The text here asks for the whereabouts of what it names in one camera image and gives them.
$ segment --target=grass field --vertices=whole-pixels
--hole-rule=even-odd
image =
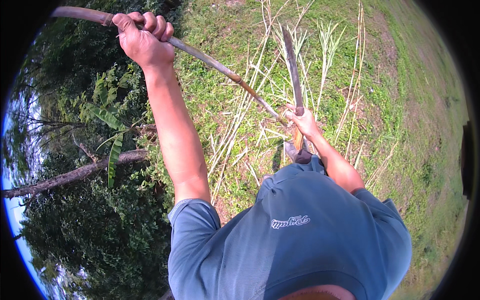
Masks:
[[[363,97],[348,110],[336,142],[355,63],[357,1],[315,0],[298,22],[306,0],[263,5],[195,0],[184,3],[175,35],[240,74],[282,114],[292,90],[270,22],[290,28],[298,22],[297,30],[307,33],[301,54],[308,69],[309,107],[312,99],[317,103],[322,77],[316,20],[340,22],[335,36],[345,27],[326,76],[318,125],[358,166],[375,196],[394,200],[412,235],[413,258],[392,299],[421,299],[442,278],[464,221],[459,169],[467,120],[464,95],[445,46],[414,4],[362,4],[366,42],[358,96]],[[179,51],[175,67],[204,147],[215,207],[225,223],[253,204],[263,174],[289,164],[283,141],[293,131],[201,61]]]

